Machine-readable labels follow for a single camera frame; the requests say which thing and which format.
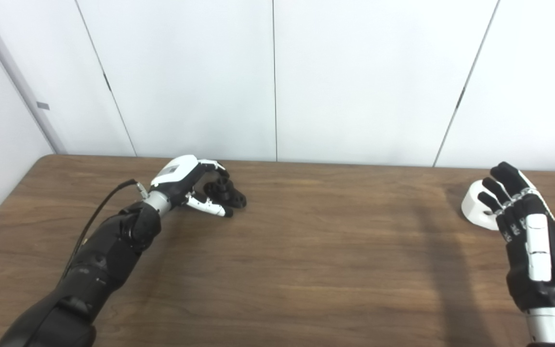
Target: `panel seam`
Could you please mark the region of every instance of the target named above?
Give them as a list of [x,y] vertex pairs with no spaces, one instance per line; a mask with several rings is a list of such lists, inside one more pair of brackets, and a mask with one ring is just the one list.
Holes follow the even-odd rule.
[[496,10],[498,9],[499,5],[500,5],[500,0],[498,0],[498,2],[496,2],[496,6],[494,7],[494,11],[492,11],[492,13],[491,13],[491,17],[489,18],[489,22],[487,23],[487,28],[485,29],[485,33],[483,34],[483,38],[481,39],[481,43],[479,44],[478,50],[476,51],[476,55],[474,57],[474,60],[472,61],[470,71],[468,72],[468,76],[466,77],[466,81],[464,82],[464,87],[462,88],[462,92],[460,93],[460,97],[458,97],[458,101],[455,105],[455,109],[453,110],[453,114],[451,115],[451,120],[449,120],[449,125],[447,126],[447,130],[445,131],[445,136],[443,136],[443,138],[442,138],[442,141],[440,143],[440,147],[438,148],[438,152],[436,153],[436,158],[434,159],[434,164],[432,164],[432,167],[436,167],[436,165],[438,164],[438,158],[440,158],[440,153],[442,152],[442,149],[445,146],[445,142],[447,141],[447,136],[449,135],[449,132],[451,131],[451,126],[453,125],[453,121],[455,119],[455,116],[456,116],[456,114],[458,114],[458,109],[460,108],[460,105],[462,103],[464,93],[466,92],[466,88],[468,87],[468,83],[469,83],[469,81],[472,77],[472,72],[474,71],[474,68],[476,66],[476,62],[478,61],[478,57],[481,54],[481,50],[482,50],[483,45],[485,43],[485,39],[487,38],[487,33],[489,33],[489,28],[491,28],[491,23],[494,20],[494,16],[496,15]]

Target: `white finger segment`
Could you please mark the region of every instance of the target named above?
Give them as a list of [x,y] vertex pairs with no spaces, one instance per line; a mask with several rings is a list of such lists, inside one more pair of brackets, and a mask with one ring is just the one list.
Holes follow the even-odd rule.
[[533,281],[551,281],[548,219],[544,214],[526,216],[528,275]]
[[224,207],[218,204],[214,204],[211,202],[211,199],[207,199],[206,202],[200,202],[194,196],[190,196],[186,202],[186,204],[194,209],[199,211],[203,211],[209,214],[219,215],[224,217],[226,215]]

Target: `wooden table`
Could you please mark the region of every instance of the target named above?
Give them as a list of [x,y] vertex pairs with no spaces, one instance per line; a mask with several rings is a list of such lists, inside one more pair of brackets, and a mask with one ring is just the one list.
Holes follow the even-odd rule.
[[[168,160],[47,156],[0,207],[0,336],[53,289],[102,198]],[[95,322],[97,347],[524,347],[504,241],[460,202],[483,170],[224,162],[232,219],[182,208]],[[555,172],[529,172],[555,213]],[[122,191],[97,220],[137,198]]]

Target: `robotic arm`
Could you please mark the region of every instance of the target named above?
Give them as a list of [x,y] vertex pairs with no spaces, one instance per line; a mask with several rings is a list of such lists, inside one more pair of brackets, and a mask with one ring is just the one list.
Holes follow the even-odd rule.
[[[217,171],[220,178],[205,185],[206,196],[194,191],[194,185],[209,171]],[[245,196],[228,178],[226,169],[215,160],[187,155],[169,162],[152,180],[149,192],[141,189],[142,201],[109,217],[85,240],[57,287],[14,321],[0,347],[92,346],[93,321],[160,233],[164,215],[188,205],[231,217],[231,207],[245,206]]]
[[507,242],[509,293],[526,315],[529,347],[555,347],[555,218],[537,188],[506,162],[485,178],[478,199]]

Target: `fingertip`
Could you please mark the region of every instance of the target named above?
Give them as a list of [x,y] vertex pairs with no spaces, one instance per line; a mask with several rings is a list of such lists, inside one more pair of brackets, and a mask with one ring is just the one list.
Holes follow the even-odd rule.
[[502,210],[502,206],[500,206],[500,203],[498,202],[498,200],[496,200],[493,196],[489,195],[488,193],[485,193],[485,191],[482,191],[481,193],[479,193],[476,198],[484,203],[485,206],[489,207],[489,209],[491,209],[492,212],[496,212],[498,210]]

